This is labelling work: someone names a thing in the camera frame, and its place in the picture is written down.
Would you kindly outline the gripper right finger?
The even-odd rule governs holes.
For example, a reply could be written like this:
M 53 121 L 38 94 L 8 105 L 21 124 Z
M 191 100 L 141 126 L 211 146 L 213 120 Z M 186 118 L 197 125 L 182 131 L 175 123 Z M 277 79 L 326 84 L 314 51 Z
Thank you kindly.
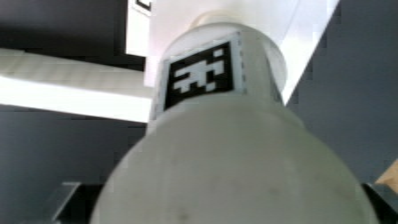
M 380 224 L 398 224 L 398 193 L 383 186 L 362 184 Z

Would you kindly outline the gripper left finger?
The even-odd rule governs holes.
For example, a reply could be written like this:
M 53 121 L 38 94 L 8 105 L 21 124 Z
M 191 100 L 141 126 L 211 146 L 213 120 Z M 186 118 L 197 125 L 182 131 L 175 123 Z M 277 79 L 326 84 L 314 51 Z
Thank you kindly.
M 38 224 L 88 224 L 102 185 L 62 182 L 44 203 Z

